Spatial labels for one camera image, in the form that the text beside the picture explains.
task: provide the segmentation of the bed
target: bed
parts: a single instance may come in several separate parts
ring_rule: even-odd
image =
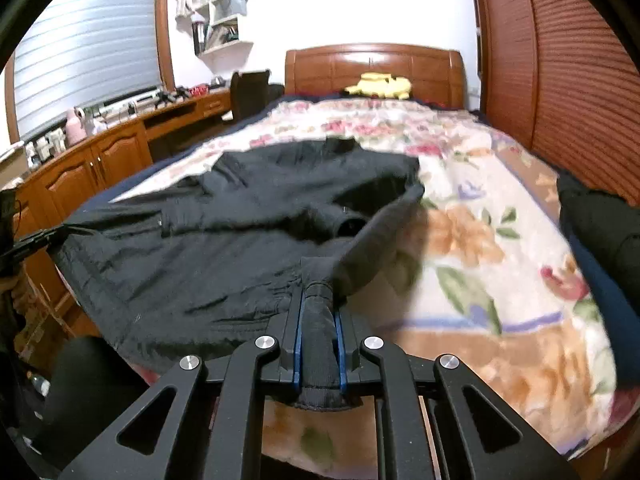
[[[323,97],[371,71],[408,77],[414,99]],[[639,393],[616,383],[598,305],[558,229],[555,171],[459,110],[463,82],[456,51],[397,44],[291,50],[282,100],[84,208],[208,171],[225,150],[276,142],[346,136],[418,157],[422,208],[399,236],[394,259],[348,307],[407,353],[458,355],[572,458],[622,427]],[[372,404],[315,413],[268,402],[263,453],[324,476],[376,478]]]

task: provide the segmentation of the stuffed animal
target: stuffed animal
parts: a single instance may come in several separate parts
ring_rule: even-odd
[[[347,86],[344,91],[351,95],[408,99],[411,93],[411,82],[405,77],[366,72],[360,75],[357,85]]]

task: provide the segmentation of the desk drawer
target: desk drawer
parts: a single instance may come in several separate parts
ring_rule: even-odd
[[[231,110],[228,92],[212,94],[198,102],[203,118],[213,115],[222,115]]]

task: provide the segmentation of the dark chair back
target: dark chair back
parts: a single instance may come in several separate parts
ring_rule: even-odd
[[[259,114],[269,103],[270,70],[264,72],[234,72],[231,77],[231,111],[234,121]]]

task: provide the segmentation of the wooden headboard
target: wooden headboard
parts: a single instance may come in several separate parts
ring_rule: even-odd
[[[322,96],[355,85],[364,72],[404,76],[413,96],[464,107],[464,72],[457,50],[393,43],[347,43],[287,51],[285,93]]]

